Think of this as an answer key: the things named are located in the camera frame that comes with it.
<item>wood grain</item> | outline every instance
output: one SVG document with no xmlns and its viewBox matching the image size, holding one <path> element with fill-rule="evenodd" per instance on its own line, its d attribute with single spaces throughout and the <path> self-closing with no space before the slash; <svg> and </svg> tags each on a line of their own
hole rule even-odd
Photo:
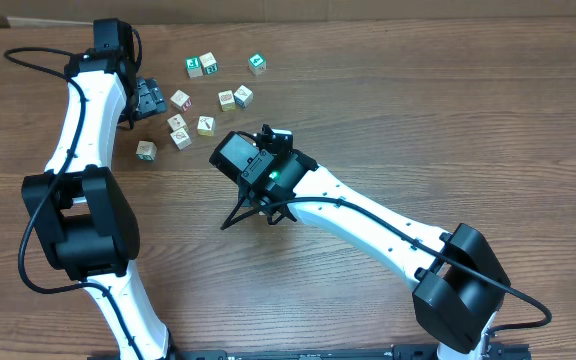
<svg viewBox="0 0 576 360">
<path fill-rule="evenodd" d="M 141 230 L 140 273 L 184 349 L 287 350 L 433 343 L 399 279 L 317 229 L 246 221 L 218 225 L 235 186 L 208 164 L 230 130 L 291 129 L 295 146 L 395 211 L 489 239 L 513 285 L 555 315 L 545 329 L 507 332 L 535 359 L 576 359 L 576 19 L 388 21 L 139 27 L 141 74 L 164 94 L 190 94 L 184 119 L 215 116 L 179 152 L 172 109 L 118 131 L 113 173 Z M 63 82 L 6 62 L 15 46 L 82 51 L 90 28 L 0 30 L 0 359 L 83 359 L 115 342 L 83 292 L 26 289 L 16 252 L 28 214 L 19 190 L 54 151 L 67 107 Z M 183 60 L 212 51 L 214 76 L 189 80 Z M 260 51 L 269 70 L 254 77 Z M 55 69 L 66 59 L 24 57 Z M 246 85 L 247 109 L 216 94 Z M 136 159 L 139 140 L 157 160 Z M 31 277 L 67 281 L 33 237 Z M 538 314 L 508 299 L 498 323 Z"/>
</svg>

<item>wooden cube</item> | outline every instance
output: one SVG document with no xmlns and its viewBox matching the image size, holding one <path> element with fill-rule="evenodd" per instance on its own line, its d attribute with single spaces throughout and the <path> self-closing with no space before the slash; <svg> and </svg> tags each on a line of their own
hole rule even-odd
<svg viewBox="0 0 576 360">
<path fill-rule="evenodd" d="M 192 141 L 190 141 L 190 136 L 188 136 L 188 133 L 183 128 L 170 134 L 170 137 L 175 142 L 179 150 L 183 150 L 188 145 L 192 144 Z"/>
<path fill-rule="evenodd" d="M 208 116 L 199 117 L 199 122 L 197 122 L 197 132 L 199 135 L 215 136 L 215 130 L 217 130 L 215 118 Z"/>
<path fill-rule="evenodd" d="M 252 91 L 241 85 L 239 89 L 235 91 L 235 102 L 241 107 L 247 107 L 250 102 L 252 102 Z"/>
<path fill-rule="evenodd" d="M 179 109 L 179 111 L 181 111 L 182 113 L 186 112 L 186 110 L 188 110 L 190 105 L 192 105 L 192 102 L 190 101 L 190 96 L 186 95 L 181 90 L 177 90 L 175 95 L 173 95 L 170 98 L 170 101 L 172 101 L 172 106 Z"/>
<path fill-rule="evenodd" d="M 137 145 L 137 157 L 141 160 L 155 161 L 157 147 L 150 141 L 140 141 Z"/>
<path fill-rule="evenodd" d="M 217 60 L 212 56 L 212 53 L 201 55 L 199 61 L 201 62 L 201 66 L 204 68 L 206 75 L 214 74 L 219 70 Z"/>
<path fill-rule="evenodd" d="M 250 59 L 248 59 L 248 68 L 255 75 L 261 75 L 266 71 L 266 58 L 261 56 L 260 53 L 256 53 Z"/>
<path fill-rule="evenodd" d="M 186 130 L 186 132 L 188 132 L 188 125 L 186 125 L 184 118 L 182 118 L 179 114 L 168 119 L 168 125 L 170 125 L 170 130 L 172 131 L 177 131 L 183 128 Z"/>
<path fill-rule="evenodd" d="M 219 93 L 219 103 L 221 104 L 221 110 L 228 111 L 235 109 L 235 98 L 232 95 L 232 91 L 224 91 Z"/>
<path fill-rule="evenodd" d="M 204 74 L 201 70 L 201 64 L 199 63 L 198 57 L 186 59 L 186 71 L 188 71 L 188 76 L 191 79 L 194 77 L 202 76 Z"/>
</svg>

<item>small cube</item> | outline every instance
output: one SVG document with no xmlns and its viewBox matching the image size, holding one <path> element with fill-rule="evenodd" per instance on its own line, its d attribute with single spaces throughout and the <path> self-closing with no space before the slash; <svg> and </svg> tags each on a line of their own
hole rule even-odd
<svg viewBox="0 0 576 360">
<path fill-rule="evenodd" d="M 266 58 L 264 58 L 260 53 L 256 53 L 248 59 L 248 67 L 255 75 L 261 75 L 266 71 L 266 64 Z"/>
<path fill-rule="evenodd" d="M 219 93 L 219 103 L 221 110 L 228 111 L 235 109 L 235 98 L 232 96 L 232 91 L 224 91 Z"/>
<path fill-rule="evenodd" d="M 194 77 L 202 76 L 204 74 L 201 70 L 201 64 L 199 63 L 198 57 L 186 59 L 186 70 L 188 71 L 188 76 L 191 79 Z"/>
<path fill-rule="evenodd" d="M 155 161 L 157 147 L 150 141 L 140 141 L 137 145 L 137 157 L 141 160 Z"/>
<path fill-rule="evenodd" d="M 217 60 L 212 56 L 212 53 L 201 55 L 199 61 L 201 62 L 201 66 L 204 68 L 206 75 L 214 74 L 219 70 Z"/>
<path fill-rule="evenodd" d="M 216 129 L 217 124 L 215 123 L 215 118 L 208 116 L 199 117 L 199 122 L 197 123 L 197 132 L 199 135 L 215 136 Z"/>
<path fill-rule="evenodd" d="M 170 134 L 170 137 L 175 142 L 179 150 L 183 150 L 188 145 L 192 144 L 192 141 L 190 141 L 190 136 L 188 136 L 188 133 L 183 128 Z"/>
<path fill-rule="evenodd" d="M 235 91 L 235 102 L 241 107 L 248 107 L 252 101 L 252 91 L 247 87 L 241 85 L 237 91 Z"/>
<path fill-rule="evenodd" d="M 182 118 L 179 114 L 168 119 L 168 125 L 170 125 L 170 130 L 172 131 L 177 131 L 183 128 L 186 130 L 186 132 L 188 132 L 188 125 L 186 125 L 184 118 Z"/>
<path fill-rule="evenodd" d="M 170 101 L 172 101 L 172 106 L 179 109 L 179 111 L 181 111 L 182 113 L 186 112 L 186 110 L 188 110 L 190 105 L 192 105 L 192 102 L 190 101 L 190 96 L 186 95 L 181 90 L 177 90 L 175 95 L 173 95 L 170 98 Z"/>
</svg>

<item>tabletop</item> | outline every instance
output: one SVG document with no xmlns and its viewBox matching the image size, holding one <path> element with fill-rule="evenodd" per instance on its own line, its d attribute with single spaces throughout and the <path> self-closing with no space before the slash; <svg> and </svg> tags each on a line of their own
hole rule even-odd
<svg viewBox="0 0 576 360">
<path fill-rule="evenodd" d="M 554 314 L 546 328 L 500 333 L 534 359 L 576 359 L 576 18 L 140 26 L 143 66 L 166 98 L 181 89 L 192 145 L 169 136 L 169 107 L 118 131 L 112 170 L 141 233 L 139 271 L 182 349 L 375 348 L 435 343 L 410 291 L 333 235 L 255 217 L 226 231 L 236 186 L 208 163 L 231 130 L 292 130 L 295 148 L 395 212 L 481 231 L 512 284 Z M 83 291 L 39 295 L 17 273 L 28 213 L 24 176 L 52 156 L 66 84 L 7 62 L 4 50 L 81 52 L 92 29 L 0 30 L 0 359 L 84 359 L 116 343 Z M 211 51 L 217 74 L 188 79 L 184 59 Z M 266 73 L 247 58 L 261 52 Z M 23 54 L 63 69 L 67 59 Z M 246 108 L 217 93 L 246 85 Z M 215 137 L 196 133 L 214 116 Z M 135 156 L 153 141 L 153 163 Z M 30 277 L 69 283 L 33 235 Z M 537 320 L 506 297 L 496 324 Z"/>
</svg>

